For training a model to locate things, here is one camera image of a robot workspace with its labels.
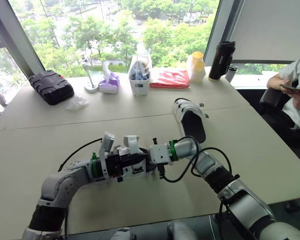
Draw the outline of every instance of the green ring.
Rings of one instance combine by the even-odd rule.
[[[97,159],[95,159],[95,158],[91,159],[91,170],[92,170],[93,177],[97,178],[98,177]]]
[[[176,153],[176,150],[175,150],[175,144],[174,144],[173,140],[170,141],[170,152],[172,154],[173,159],[175,161],[178,161],[177,153]]]

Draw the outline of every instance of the purple tissue box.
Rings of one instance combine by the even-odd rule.
[[[111,72],[109,81],[106,81],[105,77],[103,77],[103,80],[99,82],[99,92],[105,94],[118,94],[119,81],[119,76]]]

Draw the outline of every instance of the yellow bottle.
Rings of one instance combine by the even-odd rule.
[[[204,54],[200,51],[192,53],[186,61],[186,69],[189,75],[189,81],[202,82],[206,72],[203,60]]]

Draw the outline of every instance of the floor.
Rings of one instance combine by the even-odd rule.
[[[300,230],[300,211],[296,213],[287,213],[284,210],[284,203],[276,203],[270,206],[276,216],[277,221],[288,223]],[[212,216],[200,216],[182,219],[190,228],[192,228],[198,240],[219,240],[218,226]],[[130,229],[137,235],[138,240],[166,240],[168,222],[158,222],[146,225],[133,226]],[[88,232],[70,235],[68,240],[110,240],[118,229],[109,229],[106,231]],[[227,220],[222,223],[222,231],[225,240],[243,240],[236,229]]]

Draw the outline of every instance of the robotic arm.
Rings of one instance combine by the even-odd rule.
[[[142,177],[158,168],[164,176],[164,166],[189,158],[197,153],[193,140],[157,144],[149,150],[138,147],[137,136],[124,137],[125,147],[116,146],[111,151],[114,135],[106,133],[102,139],[99,157],[76,161],[68,168],[49,176],[41,188],[39,199],[29,227],[22,240],[55,240],[61,235],[65,212],[76,191],[83,185],[117,179]],[[230,212],[230,220],[239,233],[248,240],[300,240],[300,231],[282,222],[276,222],[266,203],[258,198],[239,176],[233,176],[207,152],[201,152],[195,169],[217,194]]]

